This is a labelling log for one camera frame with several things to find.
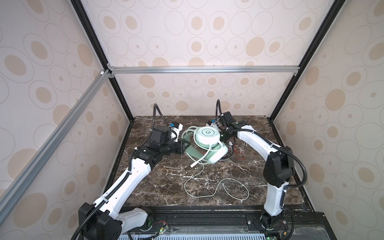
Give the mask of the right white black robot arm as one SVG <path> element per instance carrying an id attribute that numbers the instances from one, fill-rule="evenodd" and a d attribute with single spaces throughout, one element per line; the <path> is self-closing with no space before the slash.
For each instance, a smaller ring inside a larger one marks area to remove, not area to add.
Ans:
<path id="1" fill-rule="evenodd" d="M 289 188 L 302 187 L 307 179 L 307 170 L 303 163 L 292 153 L 289 147 L 281 147 L 259 134 L 245 121 L 236 121 L 230 112 L 216 116 L 221 122 L 222 139 L 237 137 L 257 151 L 266 161 L 263 176 L 268 183 L 267 198 L 264 210 L 268 217 L 281 214 L 284 197 Z M 303 179 L 296 185 L 290 184 L 297 163 L 303 172 Z"/>

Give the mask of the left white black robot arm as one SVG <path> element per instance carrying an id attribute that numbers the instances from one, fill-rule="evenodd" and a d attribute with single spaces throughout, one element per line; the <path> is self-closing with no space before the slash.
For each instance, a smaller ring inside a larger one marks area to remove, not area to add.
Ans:
<path id="1" fill-rule="evenodd" d="M 130 165 L 117 181 L 92 204 L 84 203 L 79 209 L 79 227 L 73 240 L 117 240 L 121 234 L 142 227 L 149 212 L 143 208 L 121 213 L 121 209 L 138 184 L 162 160 L 164 155 L 181 154 L 185 150 L 179 138 L 183 125 L 155 126 L 148 139 L 135 148 Z"/>

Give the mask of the mint green headphones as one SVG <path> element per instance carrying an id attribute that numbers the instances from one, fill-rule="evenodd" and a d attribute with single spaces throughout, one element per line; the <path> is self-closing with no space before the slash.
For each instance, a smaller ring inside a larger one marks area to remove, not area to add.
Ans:
<path id="1" fill-rule="evenodd" d="M 213 165 L 229 152 L 221 141 L 221 134 L 213 127 L 189 127 L 183 132 L 182 139 L 191 144 L 186 148 L 186 154 L 194 161 L 191 168 L 203 165 L 202 161 Z"/>

